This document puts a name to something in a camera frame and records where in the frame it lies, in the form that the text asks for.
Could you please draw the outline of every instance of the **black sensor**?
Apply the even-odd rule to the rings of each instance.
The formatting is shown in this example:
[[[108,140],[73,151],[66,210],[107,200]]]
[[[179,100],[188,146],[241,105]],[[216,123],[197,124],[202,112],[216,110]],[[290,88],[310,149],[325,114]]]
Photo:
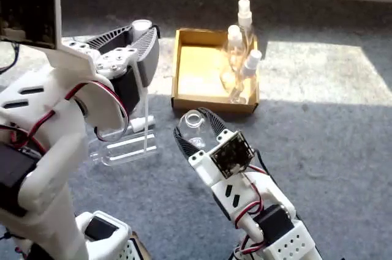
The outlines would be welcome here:
[[[238,132],[210,156],[227,179],[233,174],[245,170],[255,154],[243,134]]]

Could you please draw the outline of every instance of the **gray carpet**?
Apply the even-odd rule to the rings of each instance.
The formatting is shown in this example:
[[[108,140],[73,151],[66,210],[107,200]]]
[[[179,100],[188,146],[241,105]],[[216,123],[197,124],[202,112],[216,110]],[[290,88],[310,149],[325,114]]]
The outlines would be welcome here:
[[[113,168],[83,162],[70,178],[77,213],[100,209],[128,222],[154,259],[227,259],[242,236],[179,153],[169,97],[175,30],[225,29],[235,22],[236,1],[62,0],[65,36],[137,18],[162,30],[150,89],[160,155]],[[389,259],[392,4],[251,3],[265,54],[262,100],[252,116],[225,118],[261,150],[324,259]],[[2,76],[3,86],[42,63],[23,53],[28,61]],[[12,243],[0,242],[0,259],[16,258]]]

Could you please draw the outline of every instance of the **clear plastic bottle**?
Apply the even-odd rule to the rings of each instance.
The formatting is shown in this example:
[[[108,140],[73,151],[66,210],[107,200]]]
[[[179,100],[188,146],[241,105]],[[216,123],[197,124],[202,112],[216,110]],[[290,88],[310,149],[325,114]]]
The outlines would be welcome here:
[[[249,53],[239,74],[235,76],[235,87],[229,93],[230,102],[247,104],[249,97],[253,95],[257,88],[258,64],[262,58],[259,50],[252,50]]]
[[[240,70],[246,57],[246,46],[239,26],[229,26],[227,33],[227,41],[222,52],[225,54],[224,58],[228,61],[229,66],[237,72]]]
[[[209,151],[217,145],[211,124],[197,110],[189,110],[184,114],[178,127],[183,138],[200,149]]]
[[[246,54],[252,49],[254,30],[252,26],[251,2],[249,0],[238,1],[238,26],[243,35],[246,46]]]

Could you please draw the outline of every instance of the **perforated plastic part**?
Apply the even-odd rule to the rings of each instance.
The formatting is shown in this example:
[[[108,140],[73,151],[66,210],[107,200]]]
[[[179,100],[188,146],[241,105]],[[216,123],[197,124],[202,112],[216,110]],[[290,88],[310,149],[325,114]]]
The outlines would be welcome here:
[[[264,249],[265,259],[300,260],[315,248],[315,243],[302,221],[295,221],[294,228]]]
[[[211,110],[207,108],[198,108],[197,111],[201,112],[207,118],[216,136],[227,128],[225,122]]]
[[[152,45],[154,45],[157,31],[155,28],[148,30],[143,37],[139,38],[130,48],[137,49],[138,58],[142,59],[149,53]]]
[[[142,260],[133,241],[129,240],[115,260]]]
[[[109,52],[117,47],[125,47],[130,44],[129,30],[131,27],[132,26],[123,26],[110,32],[97,35],[86,41],[86,44],[92,49],[99,50],[101,54]]]
[[[198,147],[194,146],[192,143],[183,138],[178,127],[175,127],[173,134],[180,151],[187,159],[200,151]]]

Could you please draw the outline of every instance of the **clear acrylic stand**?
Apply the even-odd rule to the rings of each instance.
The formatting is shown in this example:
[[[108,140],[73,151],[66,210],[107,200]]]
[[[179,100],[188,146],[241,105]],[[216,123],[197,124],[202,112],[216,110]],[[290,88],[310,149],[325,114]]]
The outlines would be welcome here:
[[[148,93],[146,92],[141,98],[140,102],[141,109],[144,109],[145,121],[148,120]],[[138,116],[137,108],[130,117],[130,119]],[[118,135],[121,131],[107,133],[102,135],[104,138]],[[141,158],[145,158],[151,155],[156,155],[158,152],[156,144],[156,136],[154,130],[148,128],[148,123],[145,122],[144,130],[138,133],[134,133],[131,125],[124,136],[115,142],[102,142],[97,138],[94,138],[89,142],[90,159],[92,161],[101,161],[104,165],[114,166],[120,165],[127,162],[132,162]]]

